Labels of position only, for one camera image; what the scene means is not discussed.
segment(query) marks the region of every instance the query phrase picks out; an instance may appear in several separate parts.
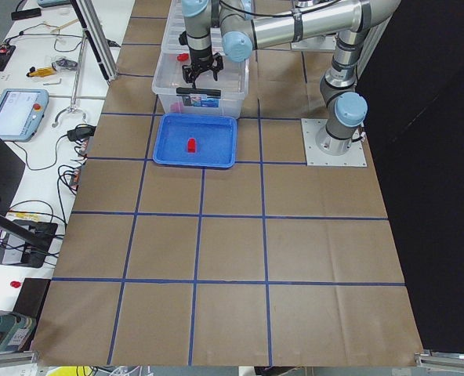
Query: black monitor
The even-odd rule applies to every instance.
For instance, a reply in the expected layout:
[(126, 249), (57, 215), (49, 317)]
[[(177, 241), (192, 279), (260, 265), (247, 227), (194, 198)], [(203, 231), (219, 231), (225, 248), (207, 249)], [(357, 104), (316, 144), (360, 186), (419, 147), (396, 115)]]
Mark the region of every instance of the black monitor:
[[(0, 139), (0, 230), (13, 235), (21, 240), (20, 262), (14, 262), (13, 266), (29, 266), (38, 268), (42, 266), (49, 245), (53, 241), (57, 224), (32, 221), (10, 221), (5, 215), (13, 202), (23, 177), (25, 164), (20, 158)], [(0, 247), (0, 264), (4, 264), (4, 253), (7, 247)]]

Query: tiled table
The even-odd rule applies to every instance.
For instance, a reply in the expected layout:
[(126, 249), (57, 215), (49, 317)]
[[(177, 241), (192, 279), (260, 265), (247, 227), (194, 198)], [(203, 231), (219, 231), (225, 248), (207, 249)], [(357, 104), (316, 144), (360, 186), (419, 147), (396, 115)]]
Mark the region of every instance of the tiled table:
[[(286, 8), (257, 0), (257, 9)], [(137, 0), (34, 348), (47, 364), (405, 366), (422, 349), (368, 147), (304, 161), (331, 55), (251, 61), (226, 171), (152, 160), (169, 1)]]

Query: red object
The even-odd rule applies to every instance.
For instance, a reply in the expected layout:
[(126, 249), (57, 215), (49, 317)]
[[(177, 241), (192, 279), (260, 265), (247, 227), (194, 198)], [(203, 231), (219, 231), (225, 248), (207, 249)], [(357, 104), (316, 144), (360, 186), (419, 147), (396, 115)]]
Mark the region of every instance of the red object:
[(180, 54), (176, 57), (176, 59), (177, 59), (178, 61), (187, 61), (188, 58), (189, 58), (188, 53), (180, 53)]
[(195, 153), (197, 151), (195, 139), (188, 139), (187, 151), (189, 153)]

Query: blue tray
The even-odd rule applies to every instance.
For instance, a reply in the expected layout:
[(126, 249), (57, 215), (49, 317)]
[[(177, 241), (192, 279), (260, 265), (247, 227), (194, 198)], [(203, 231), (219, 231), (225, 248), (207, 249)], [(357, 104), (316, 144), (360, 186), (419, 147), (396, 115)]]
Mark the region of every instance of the blue tray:
[[(189, 153), (189, 139), (196, 152)], [(229, 168), (235, 163), (237, 122), (233, 117), (193, 114), (162, 116), (154, 148), (161, 165)]]

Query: white desk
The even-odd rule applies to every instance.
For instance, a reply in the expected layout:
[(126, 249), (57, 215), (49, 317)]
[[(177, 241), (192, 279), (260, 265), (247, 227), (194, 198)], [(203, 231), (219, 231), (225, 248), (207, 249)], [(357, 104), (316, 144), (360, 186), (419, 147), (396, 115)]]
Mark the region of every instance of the white desk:
[[(119, 45), (124, 39), (125, 30), (128, 26), (134, 0), (92, 0), (100, 22), (103, 25), (105, 36), (116, 41)], [(25, 9), (37, 7), (37, 0), (28, 0)], [(13, 24), (8, 37), (18, 35), (20, 31), (27, 27), (32, 27), (40, 23), (61, 26), (67, 22), (75, 20), (75, 12), (71, 5), (42, 9), (40, 17), (29, 20), (19, 20)], [(28, 33), (49, 33), (54, 27), (38, 27), (27, 31)], [(80, 23), (74, 23), (61, 31), (61, 34), (82, 35)], [(75, 72), (61, 72), (45, 78), (28, 78), (26, 76), (30, 67), (48, 67), (57, 56), (65, 56), (68, 59), (77, 61), (78, 50), (74, 52), (57, 52), (54, 50), (55, 37), (53, 36), (27, 36), (13, 39), (10, 43), (16, 46), (16, 51), (3, 72), (0, 72), (0, 94), (4, 89), (46, 89), (51, 96), (68, 96), (72, 94)], [(73, 49), (79, 38), (62, 38), (57, 43), (58, 49)], [(119, 48), (111, 48), (112, 55), (117, 61)], [(59, 85), (47, 85), (46, 82), (57, 82), (62, 79)], [(98, 67), (92, 49), (88, 45), (85, 47), (84, 61), (82, 62), (81, 78), (78, 86), (78, 97), (81, 98), (101, 98), (107, 95), (108, 84)]]
[[(60, 136), (64, 135), (68, 129), (73, 129), (81, 122), (80, 116), (72, 114), (63, 116), (58, 127), (51, 127), (56, 114), (61, 109), (68, 106), (69, 103), (70, 100), (68, 98), (51, 98), (45, 111), (45, 116), (35, 136), (28, 143), (20, 143), (20, 145), (28, 152), (29, 164), (32, 168), (40, 168), (50, 165), (54, 161), (54, 146), (56, 140)], [(96, 125), (100, 118), (103, 101), (100, 99), (79, 99), (78, 105), (88, 110), (90, 118), (89, 123), (91, 125)], [(23, 151), (15, 147), (12, 143), (9, 143), (9, 145), (16, 154), (24, 160)], [(61, 217), (62, 213), (56, 189), (56, 181), (58, 179), (57, 168), (61, 164), (69, 165), (72, 163), (71, 159), (77, 158), (77, 154), (74, 152), (74, 146), (74, 143), (71, 143), (67, 139), (63, 139), (60, 141), (58, 146), (58, 162), (56, 163), (56, 166), (40, 172), (34, 172), (26, 169), (13, 203), (15, 204), (16, 202), (25, 200), (43, 200), (53, 206), (55, 215)], [(63, 199), (65, 214), (68, 218), (74, 203), (74, 196), (63, 185), (61, 186), (60, 192)], [(39, 203), (22, 204), (21, 206), (16, 207), (15, 210), (49, 213), (49, 208)], [(48, 222), (49, 217), (41, 216), (40, 220)], [(53, 222), (59, 224), (56, 233), (64, 233), (63, 224), (57, 220), (54, 220)], [(54, 240), (49, 251), (56, 253), (60, 250), (60, 246), (61, 241)], [(53, 257), (48, 257), (46, 261), (56, 263), (56, 259)], [(12, 310), (17, 296), (20, 293), (19, 288), (10, 286), (11, 281), (17, 280), (19, 282), (23, 282), (26, 277), (51, 278), (53, 276), (53, 271), (54, 268), (47, 264), (44, 264), (44, 266), (40, 269), (0, 265), (0, 309), (8, 311)]]

